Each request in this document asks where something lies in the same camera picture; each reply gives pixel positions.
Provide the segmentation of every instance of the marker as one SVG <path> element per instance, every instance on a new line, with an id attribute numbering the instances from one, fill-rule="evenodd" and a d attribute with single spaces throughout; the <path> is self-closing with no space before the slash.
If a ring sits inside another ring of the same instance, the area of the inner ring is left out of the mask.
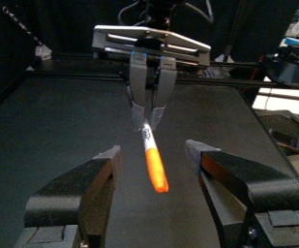
<path id="1" fill-rule="evenodd" d="M 159 151 L 153 141 L 151 127 L 147 121 L 143 128 L 143 139 L 151 184 L 157 193 L 164 193 L 168 192 L 168 183 L 164 175 L 164 167 Z"/>

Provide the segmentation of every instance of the black mat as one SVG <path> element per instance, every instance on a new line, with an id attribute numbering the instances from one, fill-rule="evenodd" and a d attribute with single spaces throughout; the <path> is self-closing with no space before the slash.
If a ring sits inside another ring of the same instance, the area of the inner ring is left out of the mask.
<path id="1" fill-rule="evenodd" d="M 177 85 L 155 138 L 169 182 L 165 195 L 149 186 L 121 83 L 28 78 L 0 106 L 0 247 L 16 242 L 31 194 L 115 144 L 124 163 L 107 247 L 215 247 L 184 141 L 203 141 L 291 174 L 285 161 L 236 90 L 227 87 Z"/>

